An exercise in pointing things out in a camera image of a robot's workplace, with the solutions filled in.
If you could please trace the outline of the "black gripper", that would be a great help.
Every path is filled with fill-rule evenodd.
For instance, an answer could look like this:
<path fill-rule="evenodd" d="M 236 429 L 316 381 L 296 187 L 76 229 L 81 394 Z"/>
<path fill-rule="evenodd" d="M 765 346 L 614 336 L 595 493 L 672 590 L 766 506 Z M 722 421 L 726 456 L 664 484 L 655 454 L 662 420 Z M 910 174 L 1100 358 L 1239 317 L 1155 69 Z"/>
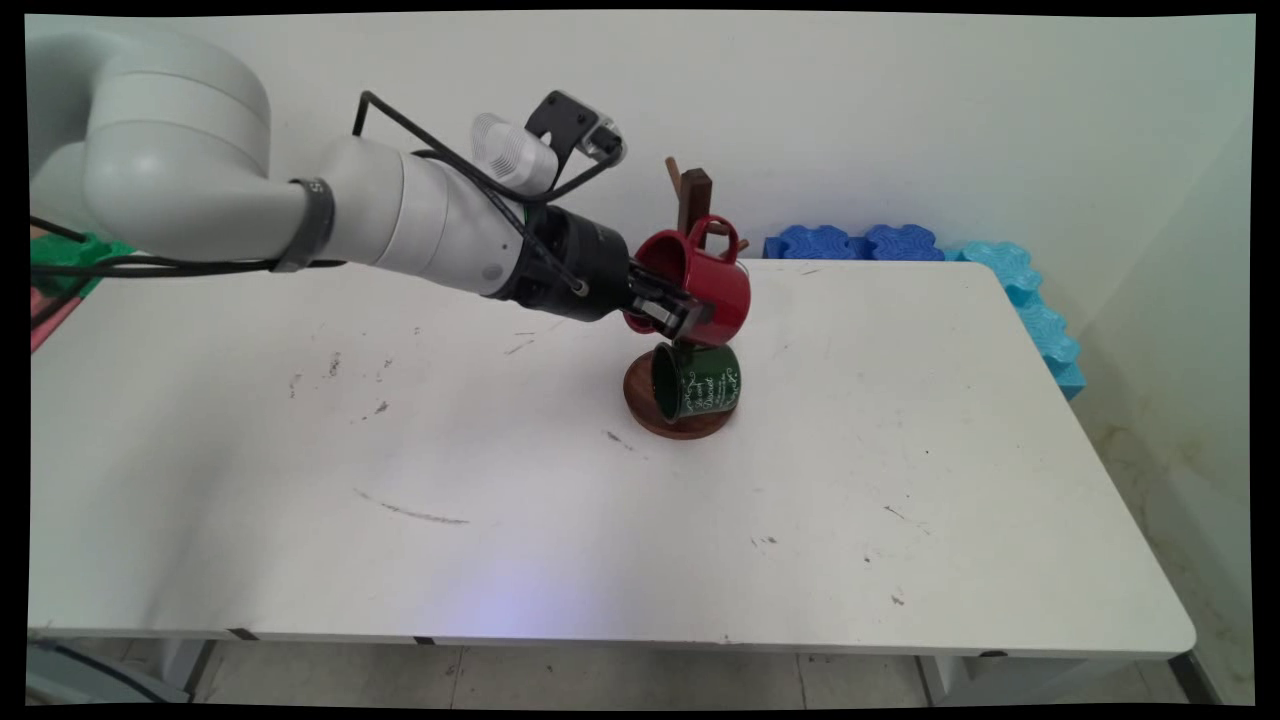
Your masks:
<path fill-rule="evenodd" d="M 498 300 L 577 322 L 598 322 L 628 307 L 628 327 L 639 334 L 717 346 L 717 338 L 708 334 L 714 306 L 692 297 L 677 281 L 630 260 L 627 245 L 617 232 L 557 206 L 531 211 L 529 219 L 532 238 L 575 281 L 585 282 L 588 292 L 575 293 L 526 242 L 515 269 L 497 291 Z"/>

